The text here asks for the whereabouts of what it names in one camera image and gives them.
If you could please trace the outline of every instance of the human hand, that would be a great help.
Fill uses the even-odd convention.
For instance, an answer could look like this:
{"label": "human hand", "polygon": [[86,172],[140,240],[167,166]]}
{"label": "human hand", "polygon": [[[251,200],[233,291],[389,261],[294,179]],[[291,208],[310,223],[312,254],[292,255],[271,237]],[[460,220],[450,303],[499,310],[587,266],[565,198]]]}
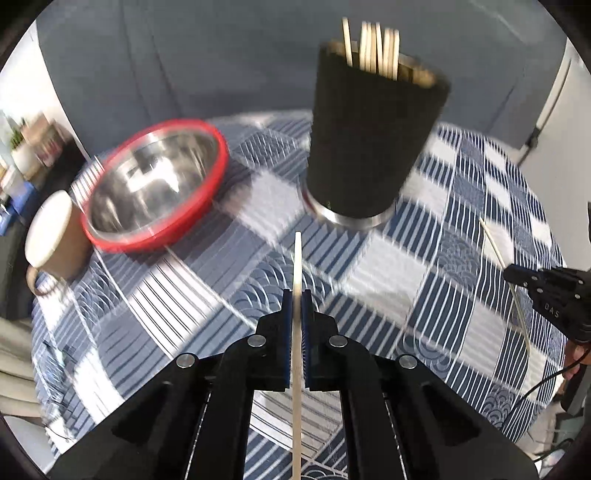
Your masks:
{"label": "human hand", "polygon": [[[566,347],[564,349],[564,366],[567,367],[573,362],[576,362],[579,358],[581,358],[585,352],[591,348],[591,345],[577,345],[576,343],[568,340],[566,342]],[[584,360],[581,362],[582,365],[591,365],[591,353],[588,354]],[[579,371],[580,365],[571,368],[567,372],[563,373],[564,378],[566,380],[570,380],[573,378],[576,373]]]}

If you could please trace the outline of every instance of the red rim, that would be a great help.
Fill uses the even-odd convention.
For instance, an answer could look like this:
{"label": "red rim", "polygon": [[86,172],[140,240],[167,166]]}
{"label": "red rim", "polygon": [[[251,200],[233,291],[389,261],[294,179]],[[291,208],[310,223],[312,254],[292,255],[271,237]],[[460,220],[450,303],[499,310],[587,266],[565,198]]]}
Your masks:
{"label": "red rim", "polygon": [[117,241],[106,240],[94,236],[88,225],[88,206],[89,200],[92,197],[92,191],[89,195],[89,200],[84,204],[82,211],[84,212],[84,220],[82,226],[86,235],[92,243],[104,251],[108,252],[131,252],[141,250],[152,250],[162,247],[167,244],[174,243],[183,236],[187,230],[203,216],[211,205],[213,196],[219,188],[226,166],[228,164],[228,148],[222,134],[213,126],[201,120],[184,119],[184,120],[169,120],[157,125],[142,130],[135,134],[129,140],[125,141],[115,152],[106,160],[103,165],[103,171],[99,175],[95,186],[99,184],[103,175],[109,170],[113,169],[117,157],[125,150],[133,148],[134,144],[142,140],[143,136],[152,133],[156,130],[168,131],[177,130],[180,128],[195,128],[208,133],[217,141],[217,158],[213,163],[211,170],[206,175],[203,183],[193,193],[189,199],[178,206],[172,215],[166,220],[156,223],[150,231],[138,233],[125,239]]}

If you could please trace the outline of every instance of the black clamp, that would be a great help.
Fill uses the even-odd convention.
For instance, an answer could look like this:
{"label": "black clamp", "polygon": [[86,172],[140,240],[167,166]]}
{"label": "black clamp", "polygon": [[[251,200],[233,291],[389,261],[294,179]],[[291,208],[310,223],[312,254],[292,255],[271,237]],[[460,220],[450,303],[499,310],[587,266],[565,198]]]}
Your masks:
{"label": "black clamp", "polygon": [[[242,480],[254,390],[289,387],[293,297],[223,354],[179,355],[62,455],[56,480]],[[534,480],[532,461],[416,357],[374,356],[302,294],[304,377],[340,392],[351,480]]]}
{"label": "black clamp", "polygon": [[530,270],[509,265],[503,278],[527,288],[533,308],[575,343],[591,342],[591,272],[572,268]]}

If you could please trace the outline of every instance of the coffee cup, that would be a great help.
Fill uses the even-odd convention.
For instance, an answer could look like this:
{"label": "coffee cup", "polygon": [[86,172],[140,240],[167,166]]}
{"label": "coffee cup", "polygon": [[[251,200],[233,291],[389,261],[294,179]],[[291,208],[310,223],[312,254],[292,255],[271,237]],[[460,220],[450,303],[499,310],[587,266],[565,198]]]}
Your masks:
{"label": "coffee cup", "polygon": [[[36,296],[51,293],[60,280],[75,278],[86,265],[91,249],[82,228],[82,212],[68,192],[55,192],[43,203],[27,233],[27,285]],[[49,290],[40,291],[35,285],[40,271],[57,280]]]}

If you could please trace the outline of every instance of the metal screw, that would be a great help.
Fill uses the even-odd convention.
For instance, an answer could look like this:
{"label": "metal screw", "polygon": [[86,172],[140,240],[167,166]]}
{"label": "metal screw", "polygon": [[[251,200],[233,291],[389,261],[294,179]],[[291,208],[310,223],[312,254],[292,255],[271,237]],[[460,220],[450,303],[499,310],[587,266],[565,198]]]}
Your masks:
{"label": "metal screw", "polygon": [[329,338],[329,343],[337,348],[343,348],[347,345],[347,339],[342,335],[333,335]]}
{"label": "metal screw", "polygon": [[184,353],[177,358],[177,367],[189,368],[195,364],[195,357],[190,353]]}
{"label": "metal screw", "polygon": [[267,342],[267,339],[259,334],[254,334],[248,337],[248,344],[251,347],[258,348],[263,346]]}
{"label": "metal screw", "polygon": [[402,368],[412,370],[417,366],[417,359],[414,358],[412,355],[403,355],[398,359],[398,363]]}

